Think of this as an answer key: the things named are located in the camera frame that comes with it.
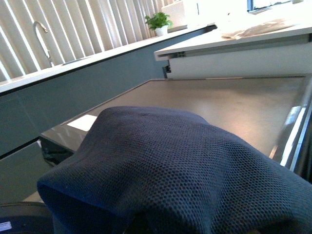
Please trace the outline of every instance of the green plant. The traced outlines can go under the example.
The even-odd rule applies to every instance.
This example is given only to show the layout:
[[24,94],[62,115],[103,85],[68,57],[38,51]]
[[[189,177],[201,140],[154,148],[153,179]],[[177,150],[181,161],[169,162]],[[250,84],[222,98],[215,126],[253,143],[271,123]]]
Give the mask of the green plant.
[[163,26],[171,26],[172,21],[168,20],[169,15],[166,15],[163,12],[158,12],[153,14],[153,17],[145,16],[146,24],[150,26],[150,29],[155,30],[157,28],[162,28]]

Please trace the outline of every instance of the white countertop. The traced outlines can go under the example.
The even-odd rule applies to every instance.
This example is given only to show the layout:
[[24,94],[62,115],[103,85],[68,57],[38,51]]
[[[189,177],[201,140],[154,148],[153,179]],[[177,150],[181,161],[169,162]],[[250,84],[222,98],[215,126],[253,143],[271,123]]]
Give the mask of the white countertop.
[[198,29],[204,28],[209,25],[213,25],[213,23],[205,24],[205,25],[198,25],[198,26],[194,26],[188,29],[177,31],[177,32],[172,32],[161,37],[154,37],[154,38],[138,41],[129,45],[118,47],[116,49],[112,49],[112,50],[101,52],[95,55],[91,55],[91,56],[83,58],[82,60],[68,63],[66,65],[61,64],[61,65],[57,65],[51,68],[46,68],[38,72],[30,73],[22,77],[17,77],[11,80],[6,80],[3,82],[0,82],[0,93],[36,82],[36,81],[39,81],[39,80],[42,80],[51,76],[59,75],[59,74],[68,72],[70,70],[79,68],[81,66],[88,65],[97,61],[101,61],[103,59],[108,59],[114,56],[118,56],[120,54],[127,53],[127,52],[130,52],[130,51],[139,49],[141,47],[145,47],[145,46],[148,46],[148,45],[151,45],[151,44],[154,44],[154,43],[166,40],[166,39],[174,38],[174,37],[177,37],[177,36],[192,32],[192,31],[196,31]]
[[312,33],[311,22],[307,24],[300,24],[300,25],[293,26],[290,28],[270,32],[270,33],[265,33],[261,35],[255,35],[255,36],[245,37],[245,38],[240,38],[240,39],[223,38],[220,32],[217,29],[215,29],[209,33],[191,38],[189,40],[180,42],[178,44],[169,46],[167,48],[164,48],[158,51],[155,51],[154,55],[157,61],[169,60],[170,54],[177,53],[177,52],[200,50],[200,49],[207,49],[207,48],[213,48],[213,47],[219,47],[219,46],[235,45],[235,44],[268,40],[268,39],[278,39],[278,38],[298,36],[298,35],[310,34],[310,33]]

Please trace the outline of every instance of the white pot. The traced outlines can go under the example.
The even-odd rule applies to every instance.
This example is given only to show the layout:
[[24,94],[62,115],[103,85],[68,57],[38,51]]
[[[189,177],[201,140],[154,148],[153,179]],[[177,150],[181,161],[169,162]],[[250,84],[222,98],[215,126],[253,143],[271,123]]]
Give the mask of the white pot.
[[163,26],[162,28],[155,29],[157,36],[163,36],[168,34],[168,26]]

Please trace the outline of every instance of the faucet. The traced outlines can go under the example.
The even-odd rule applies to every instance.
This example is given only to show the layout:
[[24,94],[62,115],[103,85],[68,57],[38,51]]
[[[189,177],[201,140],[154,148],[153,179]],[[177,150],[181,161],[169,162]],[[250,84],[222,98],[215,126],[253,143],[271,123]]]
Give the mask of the faucet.
[[37,31],[36,31],[37,25],[39,25],[39,26],[43,29],[43,31],[44,31],[45,33],[48,33],[48,30],[47,30],[46,27],[44,27],[44,25],[43,25],[42,23],[40,23],[40,22],[38,22],[38,21],[35,21],[34,24],[33,24],[34,32],[35,32],[35,35],[36,35],[36,37],[37,37],[37,39],[38,39],[38,41],[39,41],[39,44],[40,44],[40,46],[41,46],[41,49],[44,51],[44,53],[45,53],[45,55],[46,55],[46,57],[47,57],[47,59],[48,59],[50,65],[51,65],[51,67],[53,67],[54,64],[53,64],[53,60],[52,60],[52,58],[51,58],[50,51],[49,51],[49,50],[47,50],[47,51],[44,50],[44,48],[43,48],[43,46],[42,46],[42,44],[41,44],[41,42],[40,42],[40,40],[39,40],[39,38],[38,38]]

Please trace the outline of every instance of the black object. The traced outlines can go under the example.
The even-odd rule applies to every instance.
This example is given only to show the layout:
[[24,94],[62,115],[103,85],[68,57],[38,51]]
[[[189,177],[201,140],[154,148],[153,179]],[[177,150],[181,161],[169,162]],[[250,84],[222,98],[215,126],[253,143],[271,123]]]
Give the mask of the black object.
[[75,234],[121,234],[138,214],[155,234],[312,233],[310,183],[174,109],[104,110],[38,192]]
[[53,234],[52,215],[41,202],[3,204],[0,230],[1,234]]
[[74,153],[45,138],[39,137],[43,159],[51,166],[56,166]]

